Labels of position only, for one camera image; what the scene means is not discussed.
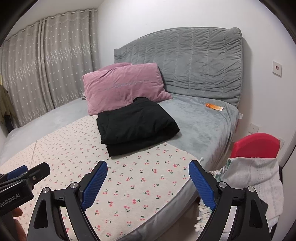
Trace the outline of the person's left hand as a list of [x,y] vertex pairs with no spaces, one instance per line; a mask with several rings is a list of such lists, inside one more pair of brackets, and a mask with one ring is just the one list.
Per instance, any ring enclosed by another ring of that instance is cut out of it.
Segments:
[[27,240],[27,235],[26,235],[23,227],[21,226],[20,222],[17,219],[15,219],[15,217],[22,216],[23,211],[18,207],[18,208],[14,209],[12,211],[12,214],[13,214],[13,221],[15,223],[15,228],[16,228],[16,233],[17,233],[17,236],[18,236],[18,240],[19,241],[26,241]]

